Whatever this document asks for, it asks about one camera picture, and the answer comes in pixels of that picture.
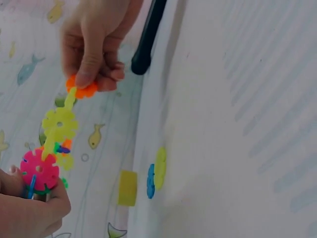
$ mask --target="finger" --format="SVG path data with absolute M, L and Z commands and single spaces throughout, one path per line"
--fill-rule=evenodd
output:
M 103 61 L 102 66 L 99 70 L 99 73 L 107 78 L 112 78 L 114 81 L 121 81 L 124 79 L 124 69 L 122 69 L 122 66 L 116 62 L 114 64 L 114 70 L 111 70 L 108 65 L 106 65 L 106 62 Z
M 116 69 L 124 69 L 124 63 L 122 62 L 117 62 L 115 65 L 114 65 L 114 68 Z
M 106 62 L 103 60 L 102 65 L 100 67 L 99 73 L 104 77 L 110 77 L 111 70 L 106 65 Z
M 110 92 L 117 89 L 116 81 L 110 77 L 103 77 L 98 75 L 97 77 L 97 87 L 99 92 Z
M 41 234 L 41 238 L 50 236 L 52 233 L 58 231 L 61 228 L 61 226 L 62 226 L 62 219 L 48 226 L 46 230 Z
M 46 202 L 47 201 L 47 195 L 39 195 L 39 194 L 34 194 L 34 200 Z
M 103 61 L 103 42 L 105 33 L 97 21 L 83 22 L 82 33 L 85 42 L 84 55 L 76 76 L 76 85 L 84 88 L 97 77 Z
M 118 51 L 106 52 L 104 58 L 107 66 L 111 69 L 114 69 L 118 63 Z
M 61 65 L 66 77 L 77 74 L 83 57 L 84 40 L 80 37 L 62 33 L 61 36 Z
M 20 197 L 23 195 L 25 184 L 22 173 L 16 166 L 11 166 L 10 174 L 0 170 L 0 193 Z
M 51 191 L 46 204 L 49 208 L 48 224 L 57 222 L 70 212 L 70 201 L 61 179 L 58 179 L 58 184 Z
M 124 70 L 123 69 L 115 69 L 110 73 L 110 77 L 115 81 L 122 81 L 124 79 Z

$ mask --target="yellow fish print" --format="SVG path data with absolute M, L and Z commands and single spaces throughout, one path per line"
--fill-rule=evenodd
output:
M 93 150 L 97 148 L 101 141 L 101 133 L 100 129 L 104 126 L 105 124 L 95 124 L 95 130 L 94 132 L 89 136 L 88 138 L 88 144 L 90 148 Z
M 50 24 L 57 22 L 63 15 L 62 6 L 65 5 L 63 0 L 54 0 L 55 6 L 48 12 L 47 18 Z
M 0 159 L 1 159 L 1 152 L 9 148 L 9 144 L 4 141 L 4 131 L 0 131 Z
M 12 41 L 11 42 L 11 49 L 10 49 L 10 52 L 9 52 L 9 58 L 12 58 L 15 54 L 15 41 Z

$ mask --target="hand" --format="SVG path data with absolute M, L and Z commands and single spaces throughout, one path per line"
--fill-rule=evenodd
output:
M 0 237 L 44 238 L 58 230 L 70 212 L 63 182 L 58 181 L 47 202 L 24 199 L 21 171 L 13 166 L 10 172 L 0 170 Z
M 76 86 L 94 80 L 99 91 L 112 91 L 124 79 L 119 46 L 132 28 L 143 0 L 81 0 L 61 28 L 61 61 Z

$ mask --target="green plastic piece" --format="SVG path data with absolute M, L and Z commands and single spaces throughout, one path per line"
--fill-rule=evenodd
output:
M 62 178 L 61 180 L 63 181 L 65 188 L 68 189 L 68 182 L 67 182 L 67 180 L 66 180 L 65 178 Z
M 55 142 L 55 145 L 54 145 L 54 154 L 57 154 L 57 150 L 59 149 L 59 144 L 57 142 Z
M 33 190 L 33 193 L 37 194 L 37 195 L 46 195 L 46 194 L 49 194 L 50 192 L 51 192 L 51 190 L 46 186 L 46 184 L 45 184 L 45 190 L 44 191 L 39 191 L 39 190 L 36 190 L 36 189 Z

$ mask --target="yellow plastic disc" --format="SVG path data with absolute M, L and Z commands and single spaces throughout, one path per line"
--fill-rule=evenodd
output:
M 166 150 L 161 147 L 157 152 L 154 165 L 154 185 L 155 189 L 160 190 L 164 184 L 166 174 Z

